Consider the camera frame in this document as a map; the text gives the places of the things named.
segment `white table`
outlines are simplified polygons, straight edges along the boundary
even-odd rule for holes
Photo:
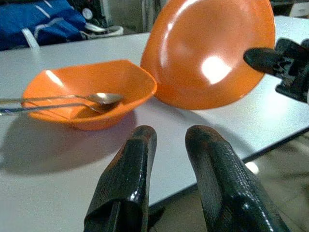
[[[309,38],[309,20],[277,17],[277,38]],[[148,34],[0,52],[0,97],[21,96],[42,69],[128,58],[139,64]],[[206,110],[178,110],[152,98],[116,126],[80,131],[27,117],[0,118],[0,231],[76,232],[97,181],[130,131],[158,135],[150,204],[196,182],[184,145],[194,124],[217,129],[244,159],[309,127],[309,106],[275,92],[266,75],[245,98]]]

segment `orange plastic bowl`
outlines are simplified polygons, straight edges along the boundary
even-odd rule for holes
[[[89,95],[97,92],[120,93],[124,99],[112,110],[99,115],[88,107],[65,107],[30,113],[35,119],[65,123],[82,130],[108,128],[137,106],[147,101],[156,91],[154,78],[128,60],[77,65],[38,74],[25,90],[23,97],[48,97],[66,94]],[[83,99],[57,99],[24,103],[24,107],[82,102]]]
[[[274,47],[269,0],[170,0],[156,20],[141,67],[156,97],[183,109],[232,103],[263,77],[243,61],[252,47]]]

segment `spoon handle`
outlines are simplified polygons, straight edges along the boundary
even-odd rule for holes
[[[18,103],[18,102],[32,102],[32,101],[43,101],[49,99],[60,99],[60,98],[84,98],[80,95],[59,95],[59,96],[52,96],[52,97],[41,97],[41,98],[2,98],[0,99],[0,104],[9,104],[9,103]]]
[[[83,103],[71,103],[71,104],[61,104],[61,105],[48,105],[48,106],[37,106],[37,107],[29,107],[29,108],[0,108],[0,116],[16,116],[16,115],[22,115],[27,114],[31,112],[41,111],[41,110],[50,110],[60,107],[75,107],[75,106],[86,106],[90,109],[101,113],[98,110],[95,110],[93,107],[88,106]]]

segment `blue fabric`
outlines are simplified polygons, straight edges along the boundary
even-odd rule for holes
[[[28,46],[23,28],[46,45],[82,40],[84,26],[84,17],[66,0],[0,5],[0,50]]]

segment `floor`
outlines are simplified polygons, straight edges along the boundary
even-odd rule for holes
[[[256,175],[290,230],[309,232],[309,132],[247,166],[258,172]],[[206,231],[197,191],[186,193],[165,207],[151,232]]]

